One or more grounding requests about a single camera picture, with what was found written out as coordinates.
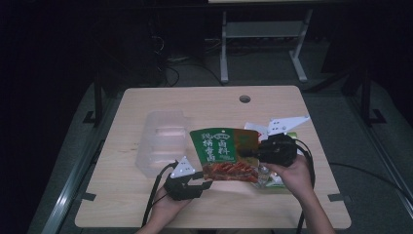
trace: food package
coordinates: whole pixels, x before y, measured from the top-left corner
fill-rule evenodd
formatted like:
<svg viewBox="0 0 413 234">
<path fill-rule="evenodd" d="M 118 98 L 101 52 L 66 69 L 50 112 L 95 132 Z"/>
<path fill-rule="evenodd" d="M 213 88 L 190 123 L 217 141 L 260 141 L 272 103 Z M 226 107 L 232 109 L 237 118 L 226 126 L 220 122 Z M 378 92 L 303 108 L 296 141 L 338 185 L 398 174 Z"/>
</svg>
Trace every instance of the food package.
<svg viewBox="0 0 413 234">
<path fill-rule="evenodd" d="M 258 181 L 258 160 L 242 158 L 238 154 L 240 149 L 258 148 L 256 131 L 210 128 L 192 131 L 190 136 L 205 179 Z"/>
</svg>

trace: black wire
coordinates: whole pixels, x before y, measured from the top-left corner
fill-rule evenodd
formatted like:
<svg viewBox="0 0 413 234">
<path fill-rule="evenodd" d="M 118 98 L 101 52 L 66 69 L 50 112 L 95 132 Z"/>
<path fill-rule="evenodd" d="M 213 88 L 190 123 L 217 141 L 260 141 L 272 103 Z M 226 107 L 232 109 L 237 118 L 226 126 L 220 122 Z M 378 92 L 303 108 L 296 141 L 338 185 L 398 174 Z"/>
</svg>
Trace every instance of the black wire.
<svg viewBox="0 0 413 234">
<path fill-rule="evenodd" d="M 168 196 L 169 193 L 166 193 L 164 196 L 162 196 L 161 198 L 159 198 L 158 200 L 156 200 L 154 203 L 152 203 L 152 207 L 155 206 L 155 204 L 157 204 L 159 201 L 161 201 L 163 198 L 165 198 L 166 196 Z"/>
<path fill-rule="evenodd" d="M 166 69 L 169 69 L 169 70 L 171 70 L 171 71 L 173 71 L 173 72 L 175 72 L 175 74 L 176 74 L 176 80 L 175 80 L 172 84 L 169 82 L 168 76 L 166 76 L 166 78 L 165 78 L 167 84 L 168 84 L 170 87 L 173 87 L 173 86 L 175 86 L 175 85 L 178 83 L 178 81 L 179 81 L 179 78 L 180 78 L 179 72 L 178 72 L 176 69 L 173 69 L 173 68 L 170 67 L 170 66 L 166 66 L 165 68 L 166 68 Z"/>
<path fill-rule="evenodd" d="M 210 70 L 209 68 L 207 68 L 207 67 L 204 66 L 204 65 L 199 65 L 199 64 L 192 63 L 192 64 L 175 64 L 174 66 L 198 66 L 198 67 L 201 67 L 201 68 L 209 71 L 209 73 L 212 74 L 212 76 L 215 78 L 215 80 L 217 80 L 218 83 L 219 83 L 221 86 L 224 86 L 224 84 L 221 82 L 221 79 L 219 79 L 218 76 L 216 76 L 215 73 L 213 73 L 212 70 Z"/>
<path fill-rule="evenodd" d="M 149 216 L 149 213 L 150 213 L 150 211 L 151 211 L 151 209 L 152 209 L 153 200 L 154 200 L 155 195 L 156 195 L 156 192 L 157 192 L 157 190 L 158 190 L 158 186 L 159 186 L 159 183 L 160 183 L 160 181 L 161 181 L 162 174 L 163 174 L 168 168 L 175 168 L 177 164 L 178 164 L 178 162 L 175 161 L 174 163 L 170 163 L 170 164 L 166 165 L 166 166 L 161 170 L 161 172 L 156 176 L 154 186 L 152 187 L 151 195 L 149 196 L 148 204 L 146 205 L 145 215 L 143 216 L 143 220 L 142 220 L 142 227 L 143 227 L 144 225 L 146 225 L 146 222 L 147 222 L 147 220 L 148 220 L 148 216 Z"/>
<path fill-rule="evenodd" d="M 303 141 L 296 139 L 295 141 L 300 142 L 301 144 L 303 144 L 307 150 L 304 150 L 303 147 L 301 147 L 300 145 L 296 144 L 297 148 L 304 154 L 304 156 L 307 159 L 307 162 L 309 163 L 309 171 L 310 171 L 310 181 L 311 184 L 314 188 L 315 184 L 316 184 L 316 172 L 314 170 L 314 161 L 313 161 L 313 154 L 310 151 L 310 148 L 307 146 L 307 144 L 305 144 Z M 300 214 L 300 219 L 298 220 L 298 224 L 297 224 L 297 229 L 296 229 L 296 234 L 300 234 L 301 230 L 303 229 L 303 224 L 304 224 L 304 212 L 301 212 Z"/>
<path fill-rule="evenodd" d="M 373 177 L 376 177 L 376 178 L 384 181 L 386 184 L 390 185 L 391 187 L 397 189 L 397 190 L 398 190 L 401 194 L 403 194 L 403 196 L 409 201 L 410 205 L 413 205 L 413 200 L 412 200 L 412 198 L 410 198 L 410 196 L 409 196 L 403 189 L 401 189 L 397 184 L 395 184 L 394 182 L 390 181 L 389 179 L 387 179 L 387 178 L 385 178 L 385 177 L 383 177 L 383 176 L 380 176 L 380 175 L 377 175 L 377 174 L 373 174 L 373 173 L 369 172 L 368 170 L 365 170 L 365 169 L 362 169 L 362 168 L 358 168 L 358 167 L 355 167 L 355 166 L 352 166 L 352 165 L 341 164 L 341 163 L 329 163 L 329 165 L 331 165 L 331 166 L 340 166 L 340 167 L 345 167 L 345 168 L 354 169 L 354 170 L 363 172 L 363 173 L 365 173 L 365 174 L 371 175 L 371 176 L 373 176 Z"/>
</svg>

